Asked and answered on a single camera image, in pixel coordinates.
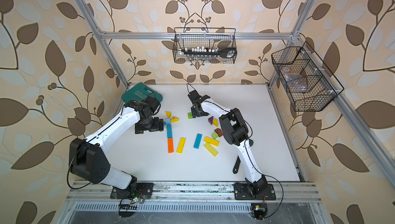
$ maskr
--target black cable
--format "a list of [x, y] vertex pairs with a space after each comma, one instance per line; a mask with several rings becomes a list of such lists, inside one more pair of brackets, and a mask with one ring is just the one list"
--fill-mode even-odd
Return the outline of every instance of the black cable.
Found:
[[84, 145], [82, 145], [81, 148], [79, 148], [79, 149], [77, 150], [76, 155], [73, 157], [72, 161], [70, 162], [69, 169], [67, 170], [66, 182], [67, 182], [67, 185], [70, 187], [70, 189], [73, 189], [73, 190], [82, 189], [82, 188], [84, 188], [85, 186], [87, 186], [88, 184], [91, 183], [91, 182], [89, 182], [89, 183], [87, 183], [86, 185], [84, 185], [84, 186], [82, 186], [82, 187], [78, 187], [78, 188], [72, 187], [72, 186], [70, 185], [70, 183], [69, 183], [69, 172], [70, 172], [70, 168], [72, 167], [73, 161], [74, 161], [74, 159], [76, 158], [78, 152], [81, 151], [81, 149], [82, 149], [83, 147], [84, 147]]

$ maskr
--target white table surface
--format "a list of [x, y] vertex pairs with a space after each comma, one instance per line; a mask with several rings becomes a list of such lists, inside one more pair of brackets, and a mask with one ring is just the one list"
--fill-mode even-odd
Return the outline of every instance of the white table surface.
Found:
[[[156, 117], [165, 119], [165, 111], [180, 119], [171, 123], [174, 153], [167, 152], [167, 131], [135, 134], [128, 129], [109, 149], [106, 156], [112, 166], [125, 171], [139, 181], [244, 181], [240, 164], [233, 174], [236, 162], [235, 148], [224, 137], [218, 138], [213, 157], [203, 146], [203, 139], [214, 132], [207, 117], [188, 119], [191, 101], [186, 85], [155, 85], [152, 89], [163, 95], [161, 109]], [[280, 181], [299, 181], [294, 162], [274, 111], [266, 85], [197, 85], [200, 95], [208, 95], [226, 108], [238, 108], [252, 126], [252, 153], [260, 171]], [[199, 149], [193, 148], [196, 135], [203, 135]], [[180, 138], [186, 138], [182, 154], [176, 153]]]

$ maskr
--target wallpaper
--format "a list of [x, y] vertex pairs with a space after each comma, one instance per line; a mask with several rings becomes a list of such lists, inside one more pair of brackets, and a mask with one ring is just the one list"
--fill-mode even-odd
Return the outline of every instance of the wallpaper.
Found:
[[109, 32], [166, 32], [167, 27], [290, 32], [305, 0], [86, 0]]
[[73, 0], [0, 0], [0, 13], [0, 219], [50, 223], [70, 142], [108, 122], [124, 88]]
[[395, 158], [395, 1], [318, 0], [303, 31]]

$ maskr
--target wire basket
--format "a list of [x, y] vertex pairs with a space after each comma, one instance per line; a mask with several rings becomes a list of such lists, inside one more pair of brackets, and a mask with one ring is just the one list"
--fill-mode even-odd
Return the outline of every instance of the wire basket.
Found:
[[235, 63], [234, 28], [174, 28], [175, 63]]
[[[308, 54], [313, 53], [310, 48], [304, 43], [301, 47], [287, 47], [271, 55], [274, 69], [295, 111], [322, 111], [344, 90], [319, 56], [323, 67], [315, 65]], [[339, 87], [334, 88], [322, 71], [330, 72], [329, 75], [333, 75]]]

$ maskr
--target metal grille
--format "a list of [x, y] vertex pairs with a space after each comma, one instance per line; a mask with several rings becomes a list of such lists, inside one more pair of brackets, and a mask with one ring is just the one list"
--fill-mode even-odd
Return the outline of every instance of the metal grille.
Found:
[[[325, 63], [317, 67], [304, 47], [287, 47], [272, 55], [273, 66], [295, 111], [322, 111], [338, 95], [323, 76], [330, 72]], [[285, 72], [297, 73], [301, 77], [286, 81]]]
[[234, 28], [174, 28], [175, 63], [235, 63]]

